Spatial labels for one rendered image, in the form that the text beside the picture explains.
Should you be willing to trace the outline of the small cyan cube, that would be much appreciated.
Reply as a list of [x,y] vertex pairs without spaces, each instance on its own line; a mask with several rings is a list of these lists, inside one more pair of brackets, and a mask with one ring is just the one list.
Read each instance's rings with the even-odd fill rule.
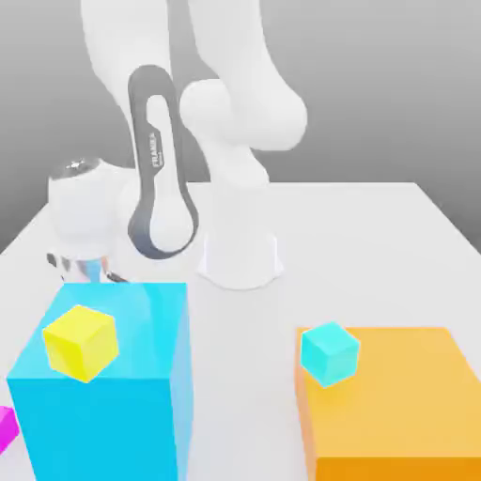
[[301,366],[327,388],[355,375],[360,341],[335,322],[301,334]]

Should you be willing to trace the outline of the small yellow cube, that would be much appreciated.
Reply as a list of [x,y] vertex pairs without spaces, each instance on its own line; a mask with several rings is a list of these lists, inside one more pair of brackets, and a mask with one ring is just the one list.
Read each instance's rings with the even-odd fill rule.
[[89,383],[119,354],[115,319],[82,305],[42,329],[52,370]]

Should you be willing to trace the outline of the small magenta cube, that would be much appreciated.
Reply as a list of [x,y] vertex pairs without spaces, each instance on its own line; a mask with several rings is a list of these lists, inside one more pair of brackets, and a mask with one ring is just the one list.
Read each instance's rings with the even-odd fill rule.
[[0,406],[0,455],[19,435],[19,426],[12,408]]

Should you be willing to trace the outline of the large blue box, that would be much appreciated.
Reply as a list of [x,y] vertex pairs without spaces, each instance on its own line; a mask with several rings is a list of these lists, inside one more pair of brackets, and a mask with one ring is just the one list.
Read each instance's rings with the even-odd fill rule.
[[186,481],[193,422],[187,287],[66,284],[41,319],[111,315],[118,357],[83,383],[54,372],[36,329],[7,383],[37,481]]

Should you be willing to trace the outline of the large orange box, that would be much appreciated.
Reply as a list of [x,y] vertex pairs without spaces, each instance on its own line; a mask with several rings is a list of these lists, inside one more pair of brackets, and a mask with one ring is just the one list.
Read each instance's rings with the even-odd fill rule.
[[481,481],[481,380],[445,328],[352,328],[354,377],[294,365],[308,481]]

